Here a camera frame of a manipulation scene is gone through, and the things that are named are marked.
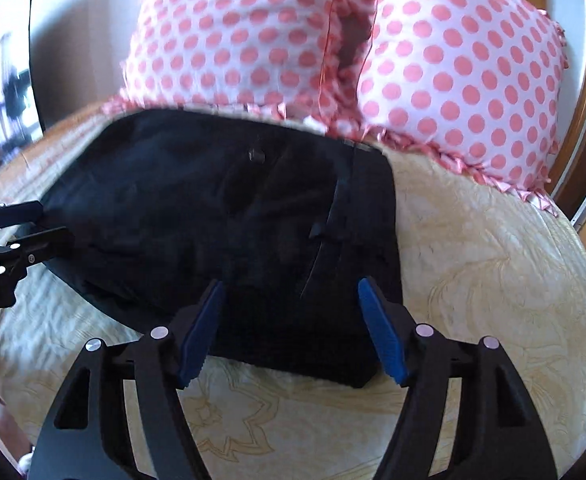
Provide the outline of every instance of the black clamp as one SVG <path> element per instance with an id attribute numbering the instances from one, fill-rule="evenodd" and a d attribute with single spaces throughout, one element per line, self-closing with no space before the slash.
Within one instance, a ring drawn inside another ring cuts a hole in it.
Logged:
<path id="1" fill-rule="evenodd" d="M 409 391 L 375 480 L 429 478 L 444 417 L 448 380 L 462 378 L 453 452 L 437 480 L 556 480 L 544 427 L 500 342 L 453 341 L 416 324 L 374 280 L 359 283 L 359 301 L 387 374 Z"/>
<path id="2" fill-rule="evenodd" d="M 455 443 L 449 467 L 433 478 L 556 480 L 539 416 L 495 338 L 449 340 L 386 301 L 370 278 L 358 292 L 386 373 L 409 389 L 375 480 L 429 478 L 450 378 L 462 378 Z M 223 303 L 222 284 L 212 282 L 198 304 L 137 342 L 87 342 L 46 417 L 29 479 L 150 480 L 135 466 L 126 422 L 122 380 L 134 379 L 158 480 L 210 480 L 175 388 L 199 374 Z"/>
<path id="3" fill-rule="evenodd" d="M 36 222 L 42 216 L 39 202 L 0 205 L 0 228 Z M 15 304 L 15 287 L 26 278 L 29 266 L 63 256 L 73 246 L 73 235 L 65 228 L 50 229 L 12 240 L 0 247 L 0 308 Z"/>

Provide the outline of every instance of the cream bedspread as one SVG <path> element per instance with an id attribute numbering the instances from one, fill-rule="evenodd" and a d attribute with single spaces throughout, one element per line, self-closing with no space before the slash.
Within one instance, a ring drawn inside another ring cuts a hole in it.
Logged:
<path id="1" fill-rule="evenodd" d="M 54 128 L 0 172 L 0 202 L 41 196 L 109 119 L 97 108 Z M 476 342 L 495 335 L 540 412 L 560 474 L 586 447 L 586 253 L 564 216 L 386 150 L 394 172 L 406 305 L 417 322 Z M 8 230 L 0 232 L 0 244 Z M 0 310 L 0 395 L 36 440 L 84 342 L 137 333 L 104 316 L 42 265 Z M 138 465 L 152 473 L 137 398 L 126 388 Z M 180 393 L 213 478 L 372 478 L 405 392 L 380 374 L 362 390 L 208 358 Z M 445 468 L 459 383 L 449 389 L 433 471 Z"/>

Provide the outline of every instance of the silver rivet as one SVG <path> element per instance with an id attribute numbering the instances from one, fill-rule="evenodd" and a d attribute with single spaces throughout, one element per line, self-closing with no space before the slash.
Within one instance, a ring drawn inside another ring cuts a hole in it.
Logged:
<path id="1" fill-rule="evenodd" d="M 417 325 L 415 332 L 422 337 L 431 337 L 435 333 L 433 327 L 427 324 Z"/>
<path id="2" fill-rule="evenodd" d="M 488 336 L 484 338 L 484 346 L 486 348 L 490 348 L 491 350 L 495 350 L 500 347 L 500 342 L 494 338 L 493 336 Z"/>
<path id="3" fill-rule="evenodd" d="M 169 329 L 165 326 L 156 326 L 151 330 L 151 337 L 153 339 L 164 339 L 167 335 L 169 335 Z"/>
<path id="4" fill-rule="evenodd" d="M 87 343 L 86 343 L 86 349 L 89 352 L 95 352 L 96 350 L 98 350 L 100 347 L 102 346 L 102 342 L 99 339 L 90 339 Z"/>

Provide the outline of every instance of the white wall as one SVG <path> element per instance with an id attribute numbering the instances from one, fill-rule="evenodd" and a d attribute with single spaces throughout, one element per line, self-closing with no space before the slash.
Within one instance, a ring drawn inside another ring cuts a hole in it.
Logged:
<path id="1" fill-rule="evenodd" d="M 122 85 L 140 0 L 33 0 L 32 78 L 46 126 Z M 24 20 L 28 0 L 0 0 L 0 37 Z"/>

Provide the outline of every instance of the pink polka dot pillow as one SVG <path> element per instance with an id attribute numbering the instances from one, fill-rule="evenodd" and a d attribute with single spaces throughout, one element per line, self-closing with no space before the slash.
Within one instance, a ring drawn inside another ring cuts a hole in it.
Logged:
<path id="1" fill-rule="evenodd" d="M 342 1 L 143 0 L 122 95 L 141 107 L 294 104 L 329 124 Z"/>
<path id="2" fill-rule="evenodd" d="M 377 0 L 355 67 L 364 131 L 502 191 L 543 194 L 562 41 L 525 0 Z"/>

